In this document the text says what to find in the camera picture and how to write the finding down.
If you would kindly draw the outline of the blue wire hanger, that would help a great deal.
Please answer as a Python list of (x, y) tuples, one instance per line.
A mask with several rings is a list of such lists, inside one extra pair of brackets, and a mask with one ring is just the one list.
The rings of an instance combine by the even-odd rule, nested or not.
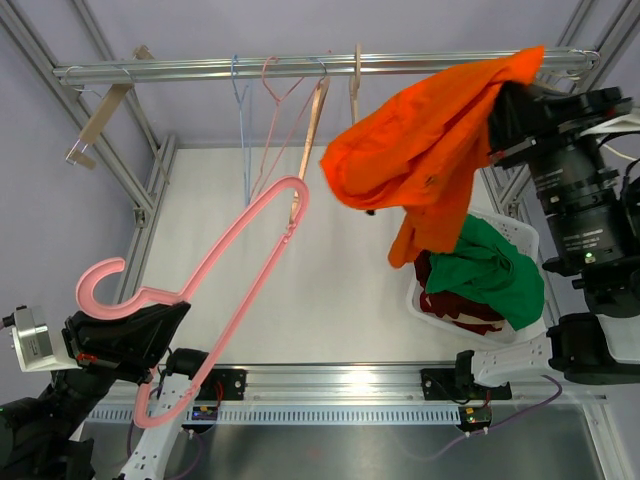
[(233, 94), (238, 108), (239, 119), (239, 135), (240, 135), (240, 148), (243, 158), (243, 196), (244, 203), (248, 206), (251, 203), (251, 169), (252, 169), (252, 94), (253, 85), (252, 81), (248, 80), (247, 83), (239, 88), (238, 78), (239, 73), (237, 67), (239, 65), (238, 55), (234, 55), (231, 59), (231, 82), (233, 88)]

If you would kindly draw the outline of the orange t shirt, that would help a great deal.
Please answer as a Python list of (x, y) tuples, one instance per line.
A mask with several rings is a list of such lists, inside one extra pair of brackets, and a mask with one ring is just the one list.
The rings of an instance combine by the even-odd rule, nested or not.
[(536, 46), (505, 58), (465, 63), (400, 91), (341, 133), (320, 166), (344, 205), (401, 207), (404, 220), (388, 262), (450, 253), (461, 234), (474, 175), (489, 164), (488, 119), (507, 83), (530, 85), (543, 64)]

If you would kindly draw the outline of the green t shirt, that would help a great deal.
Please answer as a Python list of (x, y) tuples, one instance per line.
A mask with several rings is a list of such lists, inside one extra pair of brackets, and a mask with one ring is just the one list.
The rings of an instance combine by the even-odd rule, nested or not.
[(466, 217), (455, 249), (432, 254), (428, 295), (452, 293), (490, 307), (515, 331), (535, 323), (544, 307), (544, 281), (524, 255), (486, 220)]

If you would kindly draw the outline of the wooden hanger with metal hook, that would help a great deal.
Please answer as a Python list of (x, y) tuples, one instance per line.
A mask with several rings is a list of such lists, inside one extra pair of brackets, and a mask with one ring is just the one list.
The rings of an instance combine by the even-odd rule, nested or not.
[(313, 149), (314, 142), (315, 142), (315, 139), (316, 139), (316, 134), (317, 134), (317, 131), (318, 131), (320, 118), (321, 118), (321, 115), (322, 115), (322, 111), (323, 111), (323, 108), (324, 108), (326, 96), (327, 96), (328, 89), (329, 89), (329, 86), (330, 86), (330, 79), (328, 78), (328, 73), (327, 73), (327, 68), (326, 68), (325, 63), (321, 59), (315, 58), (315, 57), (310, 57), (310, 60), (318, 63), (321, 66), (321, 68), (322, 68), (322, 77), (317, 82), (317, 85), (316, 85), (316, 87), (314, 89), (314, 92), (313, 92), (311, 113), (310, 113), (310, 121), (309, 121), (309, 126), (307, 128), (305, 144), (304, 144), (304, 149), (303, 149), (303, 155), (302, 155), (302, 159), (301, 159), (300, 167), (299, 167), (299, 172), (298, 172), (298, 178), (300, 180), (304, 180), (305, 179), (305, 175), (306, 175), (306, 172), (307, 172), (307, 169), (308, 169), (308, 165), (309, 165), (309, 160), (310, 160), (310, 157), (311, 157), (312, 149)]

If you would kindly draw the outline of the dark maroon t shirt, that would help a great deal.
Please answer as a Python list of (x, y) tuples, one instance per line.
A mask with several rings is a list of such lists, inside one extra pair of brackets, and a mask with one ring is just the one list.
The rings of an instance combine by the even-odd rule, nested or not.
[(448, 317), (454, 325), (481, 335), (500, 331), (505, 319), (490, 306), (466, 299), (453, 292), (426, 292), (427, 281), (431, 274), (430, 256), (430, 252), (422, 251), (414, 260), (415, 277), (421, 288), (420, 309), (441, 320)]

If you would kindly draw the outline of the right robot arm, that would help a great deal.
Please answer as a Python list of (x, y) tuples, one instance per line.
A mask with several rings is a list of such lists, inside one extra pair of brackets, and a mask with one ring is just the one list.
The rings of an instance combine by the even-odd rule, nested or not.
[(611, 140), (638, 132), (634, 101), (617, 87), (569, 95), (507, 83), (488, 125), (492, 164), (523, 164), (531, 174), (557, 251), (544, 269), (570, 278), (587, 311), (522, 343), (461, 352), (454, 389), (474, 397), (553, 372), (581, 385), (637, 383), (638, 351), (619, 348), (624, 321), (639, 313), (639, 179), (601, 155)]

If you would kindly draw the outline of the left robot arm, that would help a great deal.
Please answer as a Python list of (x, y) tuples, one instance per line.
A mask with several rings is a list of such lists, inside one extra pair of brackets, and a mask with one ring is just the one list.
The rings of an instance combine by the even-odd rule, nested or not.
[(72, 436), (119, 380), (141, 388), (134, 421), (144, 431), (120, 476), (161, 478), (186, 410), (214, 387), (214, 374), (200, 365), (204, 356), (177, 350), (167, 363), (162, 397), (155, 410), (148, 408), (155, 368), (190, 308), (185, 301), (152, 305), (114, 321), (79, 311), (67, 319), (60, 347), (33, 309), (21, 306), (4, 317), (1, 326), (11, 331), (22, 368), (42, 366), (51, 381), (37, 397), (2, 405), (2, 478), (94, 478), (93, 440)]

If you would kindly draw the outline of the pink wire hanger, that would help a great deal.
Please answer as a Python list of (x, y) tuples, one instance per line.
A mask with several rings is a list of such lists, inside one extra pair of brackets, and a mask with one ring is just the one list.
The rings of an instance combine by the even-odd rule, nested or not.
[(305, 78), (304, 77), (300, 77), (298, 78), (284, 93), (279, 94), (277, 93), (269, 84), (268, 80), (267, 80), (267, 71), (271, 66), (275, 66), (280, 62), (280, 58), (278, 56), (272, 55), (269, 56), (265, 62), (263, 63), (262, 66), (262, 71), (261, 71), (261, 82), (263, 87), (266, 89), (266, 91), (268, 92), (268, 94), (270, 95), (271, 99), (274, 102), (274, 112), (272, 115), (272, 119), (271, 119), (271, 123), (270, 123), (270, 127), (268, 130), (268, 134), (265, 140), (265, 145), (264, 145), (264, 150), (263, 150), (263, 154), (261, 157), (261, 162), (259, 165), (259, 169), (258, 169), (258, 176), (256, 178), (256, 180), (253, 183), (253, 186), (250, 189), (250, 196), (249, 199), (251, 201), (255, 200), (257, 198), (257, 196), (259, 194), (261, 194), (267, 186), (268, 181), (271, 179), (271, 176), (273, 175), (273, 172), (276, 168), (276, 166), (278, 165), (285, 149), (288, 147), (289, 142), (291, 141), (293, 134), (296, 132), (296, 130), (298, 129), (300, 122), (302, 120), (302, 116), (303, 114), (306, 112), (309, 104), (311, 103), (311, 98), (313, 96), (312, 93), (310, 93), (305, 101), (305, 103), (303, 104), (301, 110), (298, 113), (298, 116), (296, 117), (296, 120), (294, 121), (291, 129), (289, 130), (289, 132), (287, 133), (286, 137), (284, 138), (281, 146), (280, 146), (280, 150), (278, 151), (277, 155), (273, 158), (273, 161), (271, 163), (268, 162), (269, 160), (269, 152), (270, 149), (272, 147), (272, 143), (274, 140), (274, 134), (276, 133), (277, 130), (277, 126), (278, 126), (278, 122), (281, 116), (281, 110), (282, 110), (282, 104), (289, 98), (289, 96), (294, 93), (296, 91), (296, 89), (298, 88), (299, 85), (301, 85)]

